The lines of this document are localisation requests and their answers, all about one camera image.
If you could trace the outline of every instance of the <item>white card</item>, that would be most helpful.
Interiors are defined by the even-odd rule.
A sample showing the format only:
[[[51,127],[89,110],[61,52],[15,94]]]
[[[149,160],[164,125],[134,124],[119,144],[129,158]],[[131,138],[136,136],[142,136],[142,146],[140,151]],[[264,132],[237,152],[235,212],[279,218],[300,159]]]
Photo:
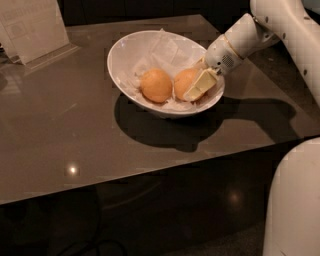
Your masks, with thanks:
[[[13,62],[27,64],[69,44],[56,0],[0,0],[0,42]]]

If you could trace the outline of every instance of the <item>menu card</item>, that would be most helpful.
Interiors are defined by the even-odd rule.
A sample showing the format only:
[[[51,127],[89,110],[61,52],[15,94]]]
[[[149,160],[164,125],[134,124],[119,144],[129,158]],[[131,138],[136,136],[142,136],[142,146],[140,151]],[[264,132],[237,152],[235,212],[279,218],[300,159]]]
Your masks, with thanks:
[[[69,44],[57,0],[0,0],[0,42],[27,64]]]

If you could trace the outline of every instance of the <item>bun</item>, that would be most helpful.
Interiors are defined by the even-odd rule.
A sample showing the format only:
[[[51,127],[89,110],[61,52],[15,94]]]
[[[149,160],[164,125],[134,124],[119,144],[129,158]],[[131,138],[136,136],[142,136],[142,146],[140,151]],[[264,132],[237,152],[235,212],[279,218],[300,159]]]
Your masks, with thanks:
[[[172,82],[164,70],[151,68],[141,76],[140,89],[147,99],[163,103],[172,95]]]

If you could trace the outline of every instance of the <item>cable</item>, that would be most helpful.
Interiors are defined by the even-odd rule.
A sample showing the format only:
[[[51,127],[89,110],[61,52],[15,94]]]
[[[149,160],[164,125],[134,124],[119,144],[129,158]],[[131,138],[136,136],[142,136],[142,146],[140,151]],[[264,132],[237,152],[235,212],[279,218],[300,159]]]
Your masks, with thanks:
[[[83,254],[85,254],[91,250],[95,250],[96,255],[99,256],[100,255],[100,246],[103,244],[107,244],[107,243],[112,243],[112,244],[117,245],[118,248],[120,248],[123,256],[128,255],[126,248],[120,242],[118,242],[116,240],[112,240],[112,239],[104,239],[104,240],[100,240],[100,241],[98,240],[100,233],[101,233],[101,230],[102,230],[101,229],[102,214],[101,214],[101,210],[100,210],[101,205],[100,205],[99,199],[95,200],[95,205],[96,205],[96,211],[97,211],[97,215],[98,215],[98,221],[97,221],[96,229],[92,235],[92,238],[90,240],[85,240],[82,242],[74,242],[71,245],[68,245],[60,253],[58,253],[57,256],[82,256]],[[68,251],[70,251],[76,245],[79,245],[82,243],[86,244],[82,249],[80,249],[77,252],[68,254],[68,255],[66,254]]]
[[[118,242],[116,240],[112,240],[112,239],[101,240],[97,244],[97,256],[100,256],[100,246],[102,244],[109,244],[109,243],[117,245],[118,248],[121,250],[122,255],[123,256],[128,256],[127,249],[123,246],[123,244],[121,244],[120,242]]]
[[[86,15],[86,11],[83,5],[83,0],[80,1],[81,2],[81,8],[82,8],[82,12],[83,12],[83,18],[86,24],[88,24],[88,20],[87,20],[87,15]]]

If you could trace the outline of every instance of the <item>floor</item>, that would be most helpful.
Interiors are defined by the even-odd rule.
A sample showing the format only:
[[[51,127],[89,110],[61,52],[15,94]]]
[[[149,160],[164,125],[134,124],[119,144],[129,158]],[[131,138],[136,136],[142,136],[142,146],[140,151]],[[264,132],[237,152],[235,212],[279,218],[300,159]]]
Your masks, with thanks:
[[[299,142],[0,207],[0,255],[262,255],[268,191]]]

